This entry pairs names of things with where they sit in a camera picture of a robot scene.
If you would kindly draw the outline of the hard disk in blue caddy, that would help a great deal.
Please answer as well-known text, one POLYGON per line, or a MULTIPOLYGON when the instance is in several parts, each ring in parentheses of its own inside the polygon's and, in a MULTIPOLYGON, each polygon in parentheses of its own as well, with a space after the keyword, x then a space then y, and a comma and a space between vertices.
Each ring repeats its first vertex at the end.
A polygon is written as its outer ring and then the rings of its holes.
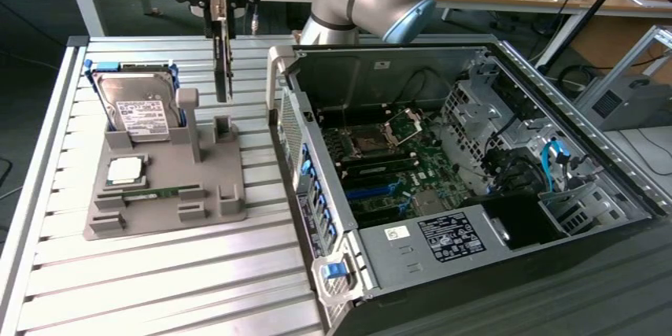
POLYGON ((84 61, 84 75, 106 113, 106 130, 125 132, 132 142, 161 142, 185 124, 176 104, 178 68, 162 64, 84 61))

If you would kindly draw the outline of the grey open PC case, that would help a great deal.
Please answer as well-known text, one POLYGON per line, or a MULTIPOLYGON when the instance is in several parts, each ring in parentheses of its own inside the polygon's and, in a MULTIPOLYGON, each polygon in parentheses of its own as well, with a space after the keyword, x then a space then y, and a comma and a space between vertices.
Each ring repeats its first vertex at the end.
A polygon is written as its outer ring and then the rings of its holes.
POLYGON ((281 46, 269 53, 269 77, 281 98, 272 112, 304 260, 312 274, 328 336, 366 336, 445 326, 460 305, 506 290, 516 305, 540 305, 521 289, 546 279, 562 287, 564 273, 620 252, 637 234, 672 220, 672 193, 580 114, 558 88, 516 49, 490 36, 453 36, 412 45, 281 46), (413 107, 441 140, 442 106, 472 61, 493 56, 516 77, 537 107, 528 122, 530 157, 485 155, 458 175, 472 190, 457 208, 481 205, 512 257, 444 279, 385 292, 368 267, 358 232, 318 126, 324 112, 413 107), (538 195, 594 183, 620 206, 624 223, 568 235, 538 195), (348 276, 324 279, 320 268, 344 261, 348 276))

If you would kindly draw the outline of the grey power supply unit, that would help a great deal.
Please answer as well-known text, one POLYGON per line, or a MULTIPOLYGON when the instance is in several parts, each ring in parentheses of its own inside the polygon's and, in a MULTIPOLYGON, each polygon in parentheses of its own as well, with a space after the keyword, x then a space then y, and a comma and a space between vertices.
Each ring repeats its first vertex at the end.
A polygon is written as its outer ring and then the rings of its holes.
POLYGON ((385 292, 512 257, 481 205, 369 227, 358 235, 377 288, 385 292))

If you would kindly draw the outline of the grey plastic parts rack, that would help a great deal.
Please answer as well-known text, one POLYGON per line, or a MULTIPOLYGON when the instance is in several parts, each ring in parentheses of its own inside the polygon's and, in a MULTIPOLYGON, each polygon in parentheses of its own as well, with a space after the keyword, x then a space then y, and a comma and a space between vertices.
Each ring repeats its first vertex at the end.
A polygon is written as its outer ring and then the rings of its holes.
POLYGON ((130 141, 121 131, 108 131, 92 187, 82 237, 92 241, 136 234, 177 231, 245 219, 240 135, 228 116, 197 124, 194 89, 176 91, 185 124, 169 130, 161 142, 130 141), (138 183, 108 186, 106 170, 114 157, 141 157, 138 183), (178 187, 172 198, 125 201, 129 190, 178 187))

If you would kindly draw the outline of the green graphics card black cooler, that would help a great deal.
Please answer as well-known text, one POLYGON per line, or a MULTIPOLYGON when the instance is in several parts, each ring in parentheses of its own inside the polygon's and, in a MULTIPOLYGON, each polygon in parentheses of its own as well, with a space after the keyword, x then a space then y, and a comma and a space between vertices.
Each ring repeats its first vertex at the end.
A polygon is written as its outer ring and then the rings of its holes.
POLYGON ((213 40, 214 91, 217 102, 230 99, 229 6, 226 0, 209 0, 213 40))

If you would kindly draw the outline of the green RAM stick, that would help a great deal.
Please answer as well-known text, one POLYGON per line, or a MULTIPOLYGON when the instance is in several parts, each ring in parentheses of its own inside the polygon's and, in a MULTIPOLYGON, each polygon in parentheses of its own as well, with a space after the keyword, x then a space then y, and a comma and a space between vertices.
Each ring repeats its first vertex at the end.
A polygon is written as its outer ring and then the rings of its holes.
POLYGON ((161 198, 172 198, 178 195, 178 187, 166 187, 157 189, 129 190, 121 193, 121 198, 125 201, 153 200, 161 198))

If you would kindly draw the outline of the silver CPU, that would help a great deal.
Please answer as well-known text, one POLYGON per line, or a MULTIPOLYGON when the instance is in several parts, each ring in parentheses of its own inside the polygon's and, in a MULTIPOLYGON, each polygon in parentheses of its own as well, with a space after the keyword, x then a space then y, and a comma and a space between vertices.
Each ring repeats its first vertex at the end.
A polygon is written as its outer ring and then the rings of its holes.
POLYGON ((144 161, 141 157, 114 157, 110 159, 106 170, 108 186, 120 186, 125 184, 138 183, 144 169, 144 161))

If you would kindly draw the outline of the green motherboard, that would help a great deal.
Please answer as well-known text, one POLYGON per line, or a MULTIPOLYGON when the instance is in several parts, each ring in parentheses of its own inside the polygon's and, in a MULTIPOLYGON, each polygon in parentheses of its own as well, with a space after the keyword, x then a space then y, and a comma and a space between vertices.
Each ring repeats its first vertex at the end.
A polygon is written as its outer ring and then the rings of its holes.
POLYGON ((328 153, 332 158, 344 193, 346 190, 382 186, 398 183, 394 193, 349 201, 348 205, 361 228, 426 216, 458 207, 462 201, 473 195, 464 183, 456 166, 442 150, 441 140, 430 130, 432 123, 422 111, 413 107, 329 111, 318 115, 318 126, 328 153), (357 179, 340 178, 340 163, 368 157, 352 157, 342 144, 341 130, 353 125, 382 124, 405 108, 412 109, 422 119, 422 131, 394 146, 390 154, 373 155, 381 157, 404 154, 420 160, 418 166, 406 172, 376 175, 357 179))

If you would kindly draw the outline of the CPU socket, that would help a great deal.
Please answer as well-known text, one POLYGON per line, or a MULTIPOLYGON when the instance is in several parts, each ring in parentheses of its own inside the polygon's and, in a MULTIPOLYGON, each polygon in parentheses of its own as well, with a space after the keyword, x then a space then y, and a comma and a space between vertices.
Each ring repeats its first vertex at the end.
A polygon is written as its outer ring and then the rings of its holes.
POLYGON ((352 157, 390 154, 394 151, 394 146, 388 141, 378 124, 345 127, 341 130, 341 136, 348 155, 352 157))

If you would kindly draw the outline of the aluminium profile frame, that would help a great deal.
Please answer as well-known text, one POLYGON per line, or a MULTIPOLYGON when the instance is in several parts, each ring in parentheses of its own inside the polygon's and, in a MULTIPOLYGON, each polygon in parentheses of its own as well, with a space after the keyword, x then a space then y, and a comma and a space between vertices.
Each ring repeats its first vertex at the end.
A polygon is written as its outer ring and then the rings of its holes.
POLYGON ((672 83, 672 26, 654 25, 626 52, 608 77, 644 75, 672 83))

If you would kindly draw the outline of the black RAM stick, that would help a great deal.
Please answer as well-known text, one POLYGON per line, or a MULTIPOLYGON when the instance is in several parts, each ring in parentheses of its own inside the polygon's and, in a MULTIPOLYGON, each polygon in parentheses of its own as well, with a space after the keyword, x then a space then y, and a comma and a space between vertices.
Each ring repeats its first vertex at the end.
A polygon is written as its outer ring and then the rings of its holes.
POLYGON ((362 177, 386 175, 413 170, 420 164, 416 157, 394 154, 381 157, 368 157, 340 163, 340 178, 357 179, 362 177))

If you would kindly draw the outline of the grey computer tower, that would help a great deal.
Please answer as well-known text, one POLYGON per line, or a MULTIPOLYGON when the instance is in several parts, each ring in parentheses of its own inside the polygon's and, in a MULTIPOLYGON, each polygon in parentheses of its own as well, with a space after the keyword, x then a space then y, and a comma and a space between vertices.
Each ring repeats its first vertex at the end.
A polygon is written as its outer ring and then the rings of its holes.
POLYGON ((576 99, 576 108, 601 131, 665 126, 672 85, 641 74, 616 77, 604 87, 597 80, 576 99))

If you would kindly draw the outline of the blue expansion slot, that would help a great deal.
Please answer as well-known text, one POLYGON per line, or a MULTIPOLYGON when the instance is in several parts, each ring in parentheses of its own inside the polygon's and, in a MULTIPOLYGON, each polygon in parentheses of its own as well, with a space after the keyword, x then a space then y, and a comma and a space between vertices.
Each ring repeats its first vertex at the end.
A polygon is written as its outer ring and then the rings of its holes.
POLYGON ((382 186, 372 186, 369 188, 346 190, 345 197, 349 201, 353 201, 378 196, 389 196, 394 193, 397 186, 398 183, 389 183, 382 186))

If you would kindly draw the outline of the metal socket cover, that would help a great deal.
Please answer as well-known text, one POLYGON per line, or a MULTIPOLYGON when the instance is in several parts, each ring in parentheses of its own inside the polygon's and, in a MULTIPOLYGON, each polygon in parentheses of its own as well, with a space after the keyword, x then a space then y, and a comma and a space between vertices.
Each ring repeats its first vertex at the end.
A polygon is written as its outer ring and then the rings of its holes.
POLYGON ((400 146, 422 131, 422 119, 412 109, 405 108, 382 124, 382 131, 388 141, 400 146))

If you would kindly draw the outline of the blue case release latch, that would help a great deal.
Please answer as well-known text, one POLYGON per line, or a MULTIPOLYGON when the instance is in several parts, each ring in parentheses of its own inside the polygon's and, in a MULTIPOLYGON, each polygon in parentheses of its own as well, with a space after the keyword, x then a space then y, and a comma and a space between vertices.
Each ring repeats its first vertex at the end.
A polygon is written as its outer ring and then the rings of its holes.
POLYGON ((344 261, 329 262, 320 268, 320 273, 324 279, 337 279, 348 276, 348 265, 344 261))

